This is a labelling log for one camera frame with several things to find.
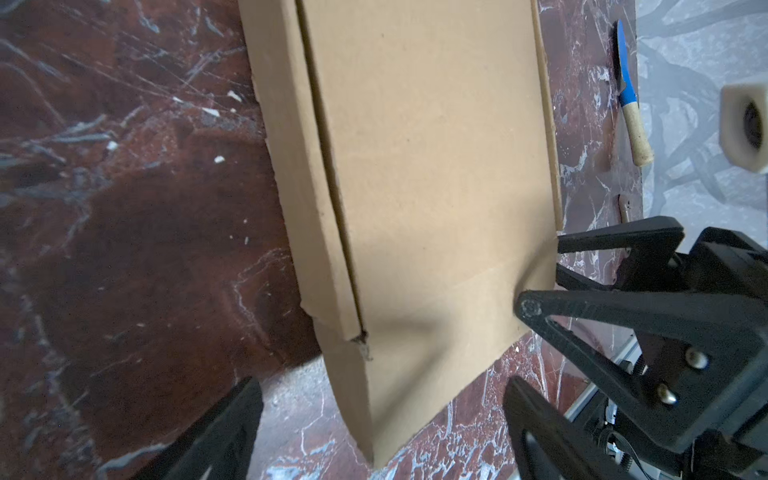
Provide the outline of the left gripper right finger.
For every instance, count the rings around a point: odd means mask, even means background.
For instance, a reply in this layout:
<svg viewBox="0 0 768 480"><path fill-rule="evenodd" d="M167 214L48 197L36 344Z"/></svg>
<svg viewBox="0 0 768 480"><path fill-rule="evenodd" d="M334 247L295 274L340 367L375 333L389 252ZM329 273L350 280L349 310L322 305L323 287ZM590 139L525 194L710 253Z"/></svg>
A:
<svg viewBox="0 0 768 480"><path fill-rule="evenodd" d="M508 380L503 410L522 479L631 477L523 378Z"/></svg>

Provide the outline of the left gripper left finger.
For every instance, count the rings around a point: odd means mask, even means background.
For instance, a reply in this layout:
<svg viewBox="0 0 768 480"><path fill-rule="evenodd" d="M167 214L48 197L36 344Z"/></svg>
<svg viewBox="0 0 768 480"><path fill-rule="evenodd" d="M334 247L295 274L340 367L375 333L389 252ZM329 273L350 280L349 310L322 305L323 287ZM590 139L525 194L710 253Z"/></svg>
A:
<svg viewBox="0 0 768 480"><path fill-rule="evenodd" d="M136 479L244 479L264 403L247 377L139 470Z"/></svg>

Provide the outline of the brown cardboard box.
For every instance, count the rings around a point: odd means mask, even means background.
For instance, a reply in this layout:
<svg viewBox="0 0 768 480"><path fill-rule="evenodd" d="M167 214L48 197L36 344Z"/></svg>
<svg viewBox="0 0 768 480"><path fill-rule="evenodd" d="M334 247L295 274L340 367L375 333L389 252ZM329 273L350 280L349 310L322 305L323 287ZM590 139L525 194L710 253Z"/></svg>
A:
<svg viewBox="0 0 768 480"><path fill-rule="evenodd" d="M243 1L300 291L384 467L526 331L562 221L532 1Z"/></svg>

